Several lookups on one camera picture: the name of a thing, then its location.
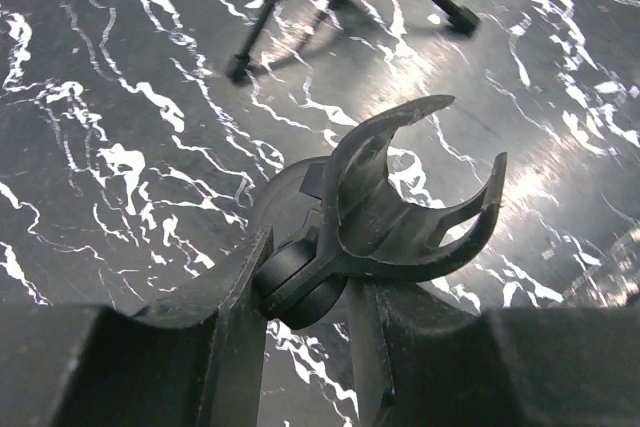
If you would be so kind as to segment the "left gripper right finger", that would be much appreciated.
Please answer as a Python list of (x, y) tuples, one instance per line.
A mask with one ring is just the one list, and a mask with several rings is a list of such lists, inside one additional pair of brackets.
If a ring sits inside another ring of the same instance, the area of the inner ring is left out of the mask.
[(365, 426), (635, 426), (639, 311), (478, 316), (408, 283), (353, 279), (348, 328)]

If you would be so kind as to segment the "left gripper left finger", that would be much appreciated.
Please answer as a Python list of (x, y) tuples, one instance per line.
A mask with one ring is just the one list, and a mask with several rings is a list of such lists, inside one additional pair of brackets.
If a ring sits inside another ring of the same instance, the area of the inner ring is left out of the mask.
[(5, 426), (253, 426), (266, 321), (252, 280), (273, 235), (125, 315), (105, 305), (1, 308)]

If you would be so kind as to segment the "short round-base mic stand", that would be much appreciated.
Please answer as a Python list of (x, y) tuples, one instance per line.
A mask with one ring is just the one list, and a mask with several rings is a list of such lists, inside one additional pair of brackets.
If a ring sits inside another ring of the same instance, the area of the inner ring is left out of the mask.
[(299, 161), (265, 185), (250, 226), (274, 234), (274, 252), (254, 278), (266, 319), (302, 329), (332, 309), (350, 278), (426, 282), (482, 251), (499, 216), (506, 153), (475, 195), (451, 207), (408, 202), (389, 180), (394, 134), (454, 100), (431, 95), (389, 109), (352, 129), (331, 155)]

